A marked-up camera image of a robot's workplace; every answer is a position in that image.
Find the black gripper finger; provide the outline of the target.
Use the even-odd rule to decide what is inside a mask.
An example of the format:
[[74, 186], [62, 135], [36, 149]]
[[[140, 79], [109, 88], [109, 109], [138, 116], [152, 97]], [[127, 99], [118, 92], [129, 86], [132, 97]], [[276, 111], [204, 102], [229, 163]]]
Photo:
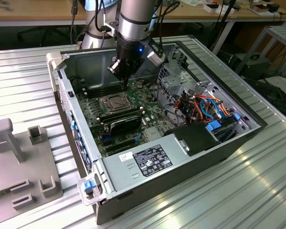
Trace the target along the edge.
[[125, 75], [125, 60], [120, 60], [119, 58], [115, 58], [114, 62], [107, 67], [107, 70], [113, 74], [121, 83], [121, 86], [124, 88], [124, 75]]
[[129, 78], [136, 74], [136, 72], [139, 70], [139, 68], [141, 67], [141, 65], [143, 64], [144, 59], [143, 58], [139, 58], [136, 60], [130, 60], [130, 59], [126, 59], [126, 69], [125, 69], [125, 75], [124, 75], [124, 88], [127, 89], [128, 87], [128, 81]]

